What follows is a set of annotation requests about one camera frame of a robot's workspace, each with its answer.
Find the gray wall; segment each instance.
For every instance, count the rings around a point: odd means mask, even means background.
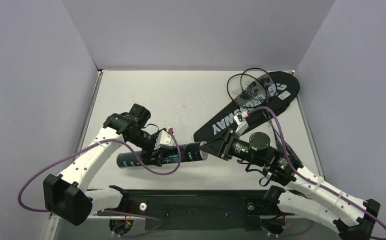
[[[334,0],[63,0],[100,69],[294,70]]]
[[[60,0],[0,1],[0,239],[43,237],[48,214],[22,209],[17,194],[74,152],[96,77]],[[32,207],[44,207],[41,179],[23,197]]]
[[[326,178],[386,223],[386,1],[337,0],[297,76]]]

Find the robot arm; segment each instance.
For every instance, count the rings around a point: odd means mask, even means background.
[[[156,137],[141,130],[150,118],[150,112],[134,104],[130,112],[112,114],[93,140],[89,149],[57,176],[48,175],[44,182],[46,209],[66,219],[74,225],[81,224],[90,213],[113,208],[124,208],[127,194],[122,188],[109,186],[105,189],[87,191],[88,186],[106,160],[121,146],[116,139],[129,141],[143,150],[173,147],[171,136],[161,130]]]
[[[343,240],[369,239],[375,221],[353,204],[374,216],[377,216],[380,204],[372,199],[364,201],[344,193],[327,183],[323,177],[312,173],[299,159],[290,157],[291,164],[297,170],[295,173],[289,167],[284,153],[269,146],[269,137],[264,133],[252,134],[249,142],[240,140],[239,136],[247,128],[244,119],[246,115],[241,113],[234,117],[238,124],[236,131],[226,128],[216,139],[200,149],[226,161],[237,157],[251,165],[262,167],[262,172],[269,181],[275,181],[307,197],[296,196],[282,188],[272,186],[264,199],[273,203],[280,212],[298,214],[321,223],[339,233]],[[317,184],[310,184],[298,174]],[[339,196],[320,186],[329,188]],[[353,204],[342,199],[342,196]]]

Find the purple cable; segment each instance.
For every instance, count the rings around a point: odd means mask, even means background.
[[[287,233],[287,234],[273,234],[272,232],[268,231],[268,229],[266,229],[265,225],[262,225],[263,229],[265,229],[266,232],[270,233],[272,236],[279,236],[280,238],[281,237],[294,237],[294,236],[299,236],[299,235],[302,235],[302,234],[305,234],[307,233],[309,230],[311,230],[311,228],[315,225],[315,222],[312,221],[311,224],[303,231],[301,232],[298,232],[298,233]]]
[[[178,142],[177,140],[175,139],[174,137],[174,134],[172,132],[172,129],[169,129],[168,130],[168,133],[169,135],[171,135],[172,139],[174,140],[174,143],[175,143],[175,146],[177,147],[177,150],[178,150],[178,158],[179,158],[179,161],[178,161],[178,164],[177,166],[170,172],[158,172],[158,171],[154,171],[152,169],[150,169],[148,166],[146,166],[143,161],[141,160],[141,158],[135,153],[135,151],[132,149],[131,146],[129,146],[126,142],[122,141],[122,140],[119,140],[119,139],[115,139],[115,138],[111,138],[111,139],[105,139],[105,140],[102,140],[102,141],[99,141],[99,143],[103,144],[103,143],[108,143],[108,142],[118,142],[124,146],[126,146],[135,156],[135,158],[137,159],[137,161],[149,172],[153,173],[153,174],[157,174],[157,175],[161,175],[161,176],[165,176],[165,175],[169,175],[169,174],[173,174],[176,170],[178,170],[178,168],[180,167],[181,165],[181,149],[178,145]],[[64,159],[61,159],[45,168],[43,168],[42,170],[40,170],[38,173],[36,173],[35,175],[33,175],[21,188],[21,190],[19,191],[19,194],[18,194],[18,203],[21,207],[23,207],[24,209],[26,210],[29,210],[29,211],[32,211],[32,212],[38,212],[38,213],[48,213],[49,211],[47,209],[38,209],[38,208],[32,208],[30,206],[26,206],[23,202],[22,202],[22,194],[23,192],[25,191],[26,187],[31,184],[31,182],[36,179],[39,175],[41,175],[42,173],[44,173],[45,171],[47,171],[48,169],[58,165],[58,164],[61,164],[63,162],[66,162],[67,160],[70,160],[74,157],[76,157],[77,155],[79,154],[82,154],[92,148],[95,148],[96,146],[98,146],[99,144],[96,142],[95,144],[92,144],[70,156],[67,156],[65,157]]]
[[[266,107],[266,106],[260,106],[260,107],[257,107],[255,109],[253,109],[252,111],[248,112],[248,114],[252,114],[256,111],[259,111],[259,110],[267,110],[271,115],[272,117],[274,118],[275,120],[275,123],[277,124],[277,128],[278,128],[278,132],[280,133],[280,138],[281,138],[281,144],[282,144],[282,148],[283,148],[283,152],[284,152],[284,157],[286,158],[287,160],[287,163],[288,163],[288,166],[291,168],[291,170],[296,174],[298,175],[299,177],[301,177],[302,179],[304,179],[305,181],[307,181],[308,183],[310,184],[317,184],[316,182],[306,178],[305,176],[303,176],[302,174],[300,174],[299,172],[297,172],[297,170],[293,167],[293,165],[291,164],[291,161],[290,161],[290,158],[288,157],[288,154],[287,154],[287,147],[286,147],[286,142],[284,140],[284,135],[283,135],[283,131],[281,129],[281,125],[280,125],[280,122],[278,121],[278,118],[277,118],[277,115],[275,115],[275,113],[269,108],[269,107]],[[335,191],[333,191],[332,189],[324,186],[324,185],[320,185],[319,186],[320,188],[330,192],[331,194],[335,195],[336,197],[339,196],[338,193],[336,193]],[[363,213],[365,213],[366,215],[368,215],[371,219],[373,219],[374,221],[376,221],[378,224],[380,224],[381,227],[384,228],[384,230],[386,230],[386,225],[380,221],[378,218],[376,218],[374,215],[372,215],[371,213],[369,213],[367,210],[361,208],[359,205],[357,205],[356,203],[350,201],[349,199],[341,196],[340,197],[342,200],[344,200],[345,202],[351,204],[352,206],[354,206],[355,208],[359,209],[360,211],[362,211]],[[386,240],[386,238],[381,238],[381,237],[375,237],[375,236],[371,236],[371,239],[374,239],[374,240]]]
[[[138,218],[144,218],[144,219],[150,219],[150,220],[154,220],[154,221],[158,221],[160,222],[159,225],[155,226],[154,228],[148,230],[148,231],[145,231],[145,232],[142,232],[140,234],[137,234],[137,235],[131,235],[131,236],[124,236],[124,235],[121,235],[119,236],[120,238],[124,238],[124,239],[133,239],[133,238],[137,238],[137,237],[141,237],[141,236],[144,236],[146,234],[149,234],[151,232],[153,232],[154,230],[157,230],[158,228],[160,228],[162,225],[163,225],[163,221],[158,219],[158,218],[155,218],[155,217],[152,217],[152,216],[143,216],[143,215],[137,215],[137,214],[132,214],[132,213],[127,213],[127,212],[120,212],[120,211],[112,211],[112,210],[104,210],[104,212],[106,213],[111,213],[111,214],[118,214],[118,215],[122,215],[122,216],[131,216],[131,217],[138,217]],[[112,234],[115,232],[115,230],[124,225],[125,222],[121,223],[121,224],[118,224],[116,225],[113,229],[112,229]]]

